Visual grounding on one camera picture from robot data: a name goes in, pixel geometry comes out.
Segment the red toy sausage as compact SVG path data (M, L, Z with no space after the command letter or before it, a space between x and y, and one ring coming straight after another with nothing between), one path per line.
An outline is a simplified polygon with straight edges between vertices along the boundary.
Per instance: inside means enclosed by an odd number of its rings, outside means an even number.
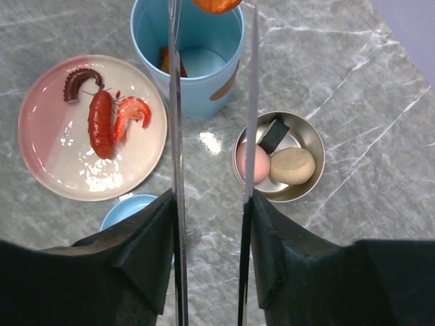
M111 94L105 90L99 90L89 106L90 144L101 159L110 159L114 154L114 140L111 133L112 105Z

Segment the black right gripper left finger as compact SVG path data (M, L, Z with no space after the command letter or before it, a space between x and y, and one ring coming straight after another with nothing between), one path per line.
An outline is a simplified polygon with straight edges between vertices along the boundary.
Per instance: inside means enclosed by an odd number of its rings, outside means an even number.
M1 242L2 325L154 325L164 310L175 199L68 247Z

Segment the orange toy chicken wing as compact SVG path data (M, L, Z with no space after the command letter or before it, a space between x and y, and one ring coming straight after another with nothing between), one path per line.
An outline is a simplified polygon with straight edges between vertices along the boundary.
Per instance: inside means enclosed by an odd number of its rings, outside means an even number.
M160 70L169 73L169 47L165 46L160 50ZM180 76L187 77L187 72L184 68L183 62L180 61Z

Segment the orange toy drumstick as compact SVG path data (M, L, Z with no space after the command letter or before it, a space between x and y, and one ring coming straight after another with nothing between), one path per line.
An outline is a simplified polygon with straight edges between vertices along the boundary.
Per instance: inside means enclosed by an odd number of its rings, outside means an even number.
M242 0L192 0L193 4L208 14L225 14L236 8Z

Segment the cream toy steamed bun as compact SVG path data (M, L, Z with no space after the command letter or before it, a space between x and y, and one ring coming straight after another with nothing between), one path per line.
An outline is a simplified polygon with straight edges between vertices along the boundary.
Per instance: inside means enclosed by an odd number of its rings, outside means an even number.
M315 171L313 156L303 148L288 147L271 157L271 177L287 185L307 182Z

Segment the toy sushi roll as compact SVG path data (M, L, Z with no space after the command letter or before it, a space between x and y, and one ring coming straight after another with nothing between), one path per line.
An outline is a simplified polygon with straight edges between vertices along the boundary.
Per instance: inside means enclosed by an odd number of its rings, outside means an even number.
M266 154L270 155L276 150L280 142L288 133L289 127L280 119L274 119L262 133L258 145L263 148Z

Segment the pink toy egg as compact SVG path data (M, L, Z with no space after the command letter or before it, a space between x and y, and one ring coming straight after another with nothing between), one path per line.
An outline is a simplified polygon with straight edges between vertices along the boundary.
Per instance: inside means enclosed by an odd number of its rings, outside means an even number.
M245 154L246 143L238 146L236 151L236 164L239 174L242 179L245 178ZM271 163L266 152L261 146L256 145L255 160L254 160L254 183L259 184L268 177L271 169Z

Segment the steel food tongs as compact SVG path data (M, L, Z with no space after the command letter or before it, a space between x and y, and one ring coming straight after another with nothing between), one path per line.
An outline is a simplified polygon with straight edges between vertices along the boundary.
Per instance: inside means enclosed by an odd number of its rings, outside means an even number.
M169 111L171 117L171 147L173 159L173 196L177 201L177 219L174 225L175 292L177 325L188 324L188 282L186 276L186 222L184 196L183 139L181 123L181 86L179 60L179 21L181 1L169 1ZM247 324L247 292L249 275L249 252L251 244L251 220L253 215L254 162L256 153L256 130L258 115L258 2L254 1L254 17L251 36L251 59L249 75L249 100L245 130L245 193L243 197L243 223L239 266L238 325Z

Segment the beige steel bowl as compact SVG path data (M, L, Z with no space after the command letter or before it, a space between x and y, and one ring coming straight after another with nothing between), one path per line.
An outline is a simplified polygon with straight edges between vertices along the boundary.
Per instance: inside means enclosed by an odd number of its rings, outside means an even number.
M308 120L284 111L258 116L254 188L269 200L291 202L308 194L324 165L323 141Z

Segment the purple toy octopus tentacle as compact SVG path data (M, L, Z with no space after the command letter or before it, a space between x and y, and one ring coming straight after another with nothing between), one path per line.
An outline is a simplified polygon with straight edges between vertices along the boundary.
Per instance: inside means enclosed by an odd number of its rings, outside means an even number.
M104 89L103 77L98 71L90 68L79 68L68 74L63 88L63 100L66 103L77 100L82 84L90 78L94 78L95 84L100 90Z

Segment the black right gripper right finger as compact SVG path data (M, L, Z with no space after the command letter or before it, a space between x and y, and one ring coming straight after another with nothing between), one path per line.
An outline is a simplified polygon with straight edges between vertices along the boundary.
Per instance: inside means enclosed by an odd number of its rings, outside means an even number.
M268 325L433 325L434 242L338 246L253 195L251 245Z

